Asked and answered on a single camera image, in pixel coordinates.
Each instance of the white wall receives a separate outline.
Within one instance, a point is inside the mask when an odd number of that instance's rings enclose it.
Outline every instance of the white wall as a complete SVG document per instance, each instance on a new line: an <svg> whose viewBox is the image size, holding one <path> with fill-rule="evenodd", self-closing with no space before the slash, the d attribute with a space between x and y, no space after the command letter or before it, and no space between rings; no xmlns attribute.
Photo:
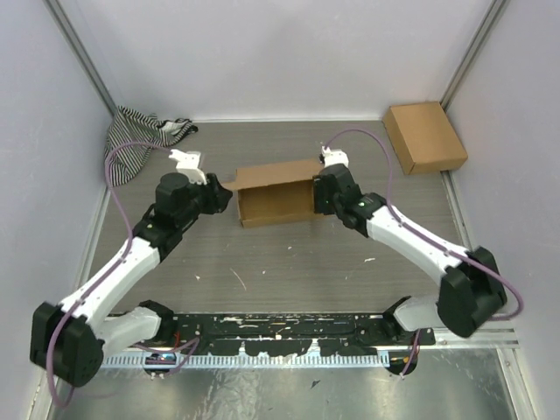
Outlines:
<svg viewBox="0 0 560 420"><path fill-rule="evenodd" d="M19 420L38 385L32 314L76 284L110 117L42 2L3 3L0 57L0 418Z"/></svg>
<svg viewBox="0 0 560 420"><path fill-rule="evenodd" d="M197 120L439 100L490 3L62 0L118 103Z"/></svg>
<svg viewBox="0 0 560 420"><path fill-rule="evenodd" d="M515 321L542 418L560 417L560 3L512 1L449 115L469 160L453 174L475 241L520 289Z"/></svg>

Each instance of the white mark on table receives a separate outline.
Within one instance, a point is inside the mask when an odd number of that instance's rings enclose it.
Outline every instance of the white mark on table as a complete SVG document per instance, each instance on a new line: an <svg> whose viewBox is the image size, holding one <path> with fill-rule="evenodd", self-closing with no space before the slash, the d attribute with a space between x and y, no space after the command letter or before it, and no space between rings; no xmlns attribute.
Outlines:
<svg viewBox="0 0 560 420"><path fill-rule="evenodd" d="M237 274L237 273L235 272L235 270L232 269L231 267L229 268L229 270L230 270L232 273L234 273L234 275L237 277L237 279L241 282L241 286L243 286L243 289L245 289L245 291L247 291L247 287L245 287L245 283L242 281L242 278L239 277L239 274Z"/></svg>

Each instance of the gray wooden tabletop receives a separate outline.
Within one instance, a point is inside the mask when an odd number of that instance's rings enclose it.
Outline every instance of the gray wooden tabletop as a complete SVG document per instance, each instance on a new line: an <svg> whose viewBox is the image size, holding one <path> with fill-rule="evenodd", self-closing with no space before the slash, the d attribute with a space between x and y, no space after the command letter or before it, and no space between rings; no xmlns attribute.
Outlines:
<svg viewBox="0 0 560 420"><path fill-rule="evenodd" d="M235 178L237 167L315 158L323 142L350 127L372 130L389 144L380 122L220 122L199 124L199 133L178 148L204 152L205 171L225 182ZM349 156L363 192L385 195L387 165L377 144L353 133L336 147ZM435 234L458 242L440 175L404 176L393 154L392 159L395 206ZM154 200L159 178L173 171L173 162L154 152L140 174L118 188L133 225ZM98 270L125 237L111 201L92 269ZM176 312L378 312L405 295L435 290L418 267L344 228L334 216L243 228L232 200L225 213L201 216L115 310L152 299Z"/></svg>

